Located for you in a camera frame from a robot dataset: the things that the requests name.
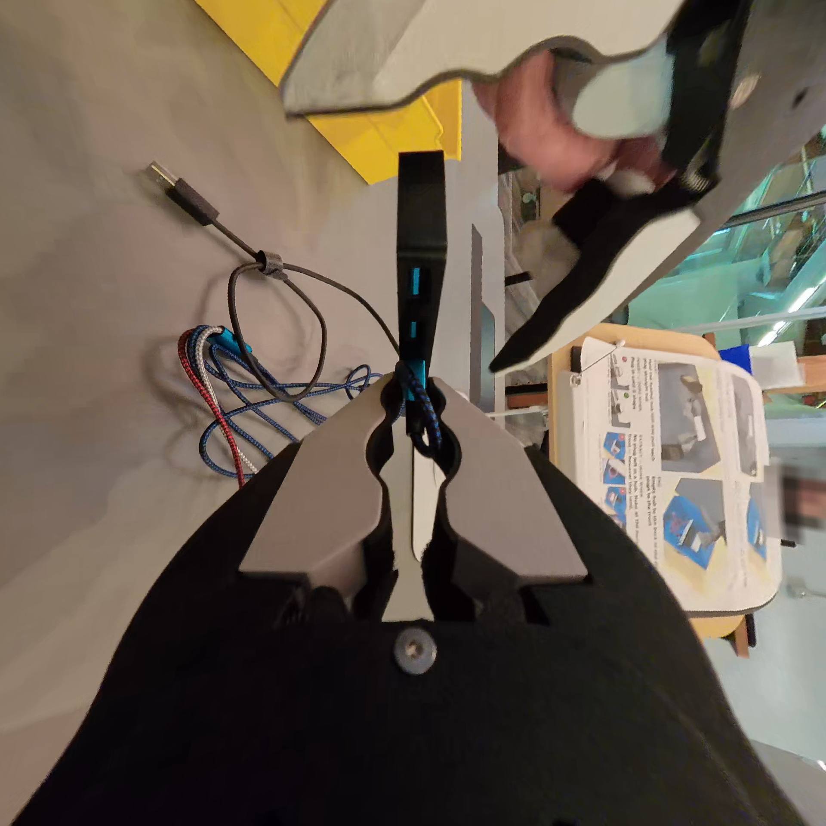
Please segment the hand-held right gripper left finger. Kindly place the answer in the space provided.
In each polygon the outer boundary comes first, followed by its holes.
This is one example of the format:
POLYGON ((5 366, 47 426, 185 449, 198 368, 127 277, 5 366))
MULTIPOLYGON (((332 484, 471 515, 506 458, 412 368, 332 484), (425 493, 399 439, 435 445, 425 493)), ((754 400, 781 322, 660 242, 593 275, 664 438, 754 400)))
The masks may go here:
POLYGON ((240 576, 332 592, 357 620, 382 620, 398 581, 390 494, 394 390, 366 390, 302 440, 240 563, 240 576))

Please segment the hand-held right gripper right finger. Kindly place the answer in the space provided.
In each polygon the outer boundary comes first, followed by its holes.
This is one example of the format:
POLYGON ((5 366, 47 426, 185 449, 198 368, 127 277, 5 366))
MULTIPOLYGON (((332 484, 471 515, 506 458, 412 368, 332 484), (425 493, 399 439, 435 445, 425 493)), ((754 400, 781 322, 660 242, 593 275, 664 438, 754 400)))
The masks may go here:
POLYGON ((474 620, 535 586, 583 582, 587 568, 521 443, 448 385, 428 386, 444 475, 426 548, 435 620, 474 620))

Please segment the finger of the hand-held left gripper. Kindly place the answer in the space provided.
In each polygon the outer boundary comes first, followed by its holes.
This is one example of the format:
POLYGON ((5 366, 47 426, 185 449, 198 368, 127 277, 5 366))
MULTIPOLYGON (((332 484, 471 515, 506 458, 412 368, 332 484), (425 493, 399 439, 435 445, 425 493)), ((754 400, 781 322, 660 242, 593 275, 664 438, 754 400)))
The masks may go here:
POLYGON ((678 1, 334 1, 281 80, 289 117, 389 111, 444 80, 490 81, 542 49, 597 64, 636 57, 678 1))
POLYGON ((686 192, 616 199, 599 219, 587 207, 576 260, 490 362, 496 376, 571 344, 630 298, 700 225, 686 192))

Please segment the yellow plastic bin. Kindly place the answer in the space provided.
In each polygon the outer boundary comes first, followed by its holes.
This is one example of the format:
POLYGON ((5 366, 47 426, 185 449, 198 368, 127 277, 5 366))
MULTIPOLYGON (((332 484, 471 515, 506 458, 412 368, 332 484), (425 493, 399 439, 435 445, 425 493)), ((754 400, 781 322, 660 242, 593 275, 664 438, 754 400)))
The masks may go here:
MULTIPOLYGON (((325 2, 197 5, 278 86, 325 2)), ((312 116, 309 121, 367 184, 375 184, 397 176, 399 152, 442 150, 447 160, 462 158, 462 81, 443 82, 396 110, 312 116)))

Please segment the black usb hub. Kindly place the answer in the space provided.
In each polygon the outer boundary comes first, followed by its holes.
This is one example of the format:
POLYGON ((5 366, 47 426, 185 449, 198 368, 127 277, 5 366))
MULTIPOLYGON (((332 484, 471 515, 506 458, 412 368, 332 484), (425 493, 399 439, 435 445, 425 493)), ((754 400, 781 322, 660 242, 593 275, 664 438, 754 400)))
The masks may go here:
POLYGON ((448 253, 445 159, 440 150, 398 158, 399 356, 423 387, 432 361, 448 253))

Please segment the person's left hand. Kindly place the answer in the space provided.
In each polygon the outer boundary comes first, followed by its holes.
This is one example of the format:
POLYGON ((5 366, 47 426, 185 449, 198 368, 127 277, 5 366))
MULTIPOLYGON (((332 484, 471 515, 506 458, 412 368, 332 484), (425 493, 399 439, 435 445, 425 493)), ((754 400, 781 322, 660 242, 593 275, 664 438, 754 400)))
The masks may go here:
POLYGON ((676 170, 653 136, 599 139, 575 129, 552 90, 556 59, 543 50, 496 81, 474 81, 481 109, 493 121, 508 155, 558 191, 572 193, 593 179, 633 173, 656 191, 676 170))

